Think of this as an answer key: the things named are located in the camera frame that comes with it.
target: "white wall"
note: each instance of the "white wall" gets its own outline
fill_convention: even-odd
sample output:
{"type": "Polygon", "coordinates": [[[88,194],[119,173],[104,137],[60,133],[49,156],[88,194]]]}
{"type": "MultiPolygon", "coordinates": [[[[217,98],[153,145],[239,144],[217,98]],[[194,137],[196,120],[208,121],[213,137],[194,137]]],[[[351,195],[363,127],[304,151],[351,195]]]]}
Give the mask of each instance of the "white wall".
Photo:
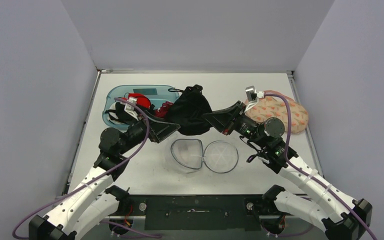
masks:
{"type": "Polygon", "coordinates": [[[373,204],[384,239],[384,1],[336,0],[295,78],[325,177],[373,204]]]}
{"type": "Polygon", "coordinates": [[[0,240],[61,194],[96,75],[60,1],[0,0],[0,240]]]}
{"type": "Polygon", "coordinates": [[[334,0],[62,0],[100,69],[285,71],[334,0]]]}

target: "red object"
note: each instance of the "red object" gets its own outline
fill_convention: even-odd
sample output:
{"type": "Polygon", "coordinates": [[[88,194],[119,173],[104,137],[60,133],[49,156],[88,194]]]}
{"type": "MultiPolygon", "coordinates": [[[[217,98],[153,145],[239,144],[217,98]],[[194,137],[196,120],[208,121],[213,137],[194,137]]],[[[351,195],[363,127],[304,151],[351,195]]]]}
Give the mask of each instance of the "red object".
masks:
{"type": "Polygon", "coordinates": [[[155,117],[164,118],[172,106],[173,106],[172,102],[170,101],[164,102],[160,108],[155,110],[154,112],[155,117]]]}
{"type": "Polygon", "coordinates": [[[122,97],[122,99],[127,101],[130,97],[137,98],[136,105],[140,105],[144,108],[150,109],[151,101],[145,95],[140,93],[129,93],[127,98],[122,97]]]}

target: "black cloth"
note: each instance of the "black cloth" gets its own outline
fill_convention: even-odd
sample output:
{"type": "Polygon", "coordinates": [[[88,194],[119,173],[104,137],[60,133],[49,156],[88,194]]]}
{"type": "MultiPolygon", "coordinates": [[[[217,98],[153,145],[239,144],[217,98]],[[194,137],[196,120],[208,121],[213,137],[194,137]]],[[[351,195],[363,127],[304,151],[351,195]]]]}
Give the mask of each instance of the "black cloth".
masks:
{"type": "Polygon", "coordinates": [[[170,92],[181,92],[182,94],[170,107],[164,118],[169,122],[179,124],[178,131],[183,135],[201,135],[211,128],[211,124],[202,118],[203,114],[213,112],[202,90],[203,87],[200,85],[188,86],[185,90],[169,89],[170,92]]]}

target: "teal plastic tray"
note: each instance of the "teal plastic tray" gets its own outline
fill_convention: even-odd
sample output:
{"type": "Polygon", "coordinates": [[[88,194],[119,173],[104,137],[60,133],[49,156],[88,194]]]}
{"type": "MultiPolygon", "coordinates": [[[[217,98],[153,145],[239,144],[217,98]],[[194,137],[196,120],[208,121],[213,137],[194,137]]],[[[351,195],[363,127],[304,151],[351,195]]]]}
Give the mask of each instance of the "teal plastic tray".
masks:
{"type": "Polygon", "coordinates": [[[105,113],[105,111],[110,109],[111,105],[116,102],[114,98],[127,97],[129,93],[143,94],[151,101],[155,109],[158,109],[166,101],[174,103],[179,98],[178,92],[169,92],[169,89],[172,88],[173,87],[169,85],[121,85],[114,87],[106,96],[105,108],[102,111],[102,120],[109,127],[126,131],[129,127],[128,124],[114,124],[108,120],[108,114],[105,113]]]}

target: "floral cushion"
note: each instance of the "floral cushion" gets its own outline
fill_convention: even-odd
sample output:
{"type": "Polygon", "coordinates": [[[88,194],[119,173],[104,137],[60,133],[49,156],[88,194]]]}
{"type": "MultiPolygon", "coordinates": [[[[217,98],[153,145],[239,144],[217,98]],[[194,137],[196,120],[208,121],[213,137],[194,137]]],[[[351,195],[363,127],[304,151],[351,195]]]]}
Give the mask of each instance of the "floral cushion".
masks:
{"type": "MultiPolygon", "coordinates": [[[[294,134],[300,133],[304,131],[309,124],[309,114],[303,106],[296,103],[292,98],[287,97],[286,99],[291,110],[291,132],[294,134]]],[[[271,117],[278,118],[285,125],[285,130],[288,130],[288,115],[282,99],[277,100],[271,96],[260,98],[257,105],[245,114],[258,123],[262,123],[271,117]]]]}

